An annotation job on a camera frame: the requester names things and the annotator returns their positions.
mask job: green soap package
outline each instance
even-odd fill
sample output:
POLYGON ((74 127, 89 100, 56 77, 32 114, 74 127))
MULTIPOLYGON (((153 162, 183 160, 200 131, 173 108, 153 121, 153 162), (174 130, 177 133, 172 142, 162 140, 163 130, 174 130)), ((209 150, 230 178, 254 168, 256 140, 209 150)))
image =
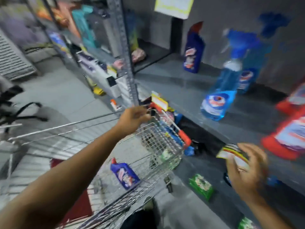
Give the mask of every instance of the green soap package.
POLYGON ((238 229, 260 229, 250 219, 244 217, 238 224, 238 229))
POLYGON ((198 193, 202 194, 206 200, 211 198, 214 192, 212 185, 204 179, 200 174, 196 174, 194 177, 189 179, 190 186, 193 187, 198 193))

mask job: person's left arm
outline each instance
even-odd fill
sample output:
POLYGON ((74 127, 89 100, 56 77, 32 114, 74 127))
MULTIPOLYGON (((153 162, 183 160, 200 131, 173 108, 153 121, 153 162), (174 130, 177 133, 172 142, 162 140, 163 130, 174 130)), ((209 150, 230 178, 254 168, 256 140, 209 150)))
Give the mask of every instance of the person's left arm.
POLYGON ((80 152, 32 182, 0 212, 5 228, 54 228, 88 187, 115 145, 150 119, 144 107, 126 109, 118 123, 80 152))

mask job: human hand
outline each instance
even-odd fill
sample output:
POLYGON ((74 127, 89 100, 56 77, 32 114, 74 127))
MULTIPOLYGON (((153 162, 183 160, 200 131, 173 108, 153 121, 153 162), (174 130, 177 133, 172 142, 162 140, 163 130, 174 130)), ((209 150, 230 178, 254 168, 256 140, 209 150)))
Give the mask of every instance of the human hand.
POLYGON ((142 123, 151 118, 146 112, 147 109, 144 106, 128 108, 123 112, 115 126, 121 138, 134 133, 142 123))
POLYGON ((261 180, 267 176, 268 158, 265 152, 254 144, 238 143, 237 146, 248 154, 250 170, 239 172, 232 155, 227 159, 228 176, 240 198, 249 203, 256 201, 259 197, 257 190, 261 180))

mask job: shopping cart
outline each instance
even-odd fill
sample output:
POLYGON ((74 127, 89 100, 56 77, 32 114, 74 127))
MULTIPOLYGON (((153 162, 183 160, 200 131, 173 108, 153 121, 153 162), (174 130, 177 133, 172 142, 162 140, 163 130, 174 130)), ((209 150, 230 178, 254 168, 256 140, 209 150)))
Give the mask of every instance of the shopping cart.
MULTIPOLYGON (((116 228, 126 216, 142 207, 144 202, 139 200, 148 192, 154 196, 164 188, 165 185, 157 183, 167 178, 179 164, 183 150, 191 141, 158 106, 151 104, 148 111, 152 115, 150 122, 115 146, 109 160, 102 165, 89 186, 88 194, 94 215, 67 221, 62 228, 116 228), (128 163, 140 178, 140 182, 129 191, 120 185, 110 170, 113 157, 118 162, 128 163)), ((117 113, 107 114, 12 137, 9 141, 28 145, 28 160, 33 164, 35 159, 67 159, 108 131, 117 120, 117 113)), ((14 183, 13 178, 14 173, 10 175, 9 183, 14 183)))

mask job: blue spray nozzle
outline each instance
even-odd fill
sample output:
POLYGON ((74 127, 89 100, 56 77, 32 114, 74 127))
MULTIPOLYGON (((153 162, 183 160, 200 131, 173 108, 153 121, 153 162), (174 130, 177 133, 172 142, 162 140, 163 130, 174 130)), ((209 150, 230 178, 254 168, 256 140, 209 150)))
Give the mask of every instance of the blue spray nozzle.
POLYGON ((231 58, 243 58, 248 49, 260 45, 260 40, 255 33, 246 33, 244 31, 230 30, 227 34, 232 47, 231 58))
POLYGON ((259 20, 264 24, 261 36, 264 38, 271 38, 277 28, 281 26, 288 26, 290 19, 282 14, 275 14, 273 12, 261 14, 259 20))

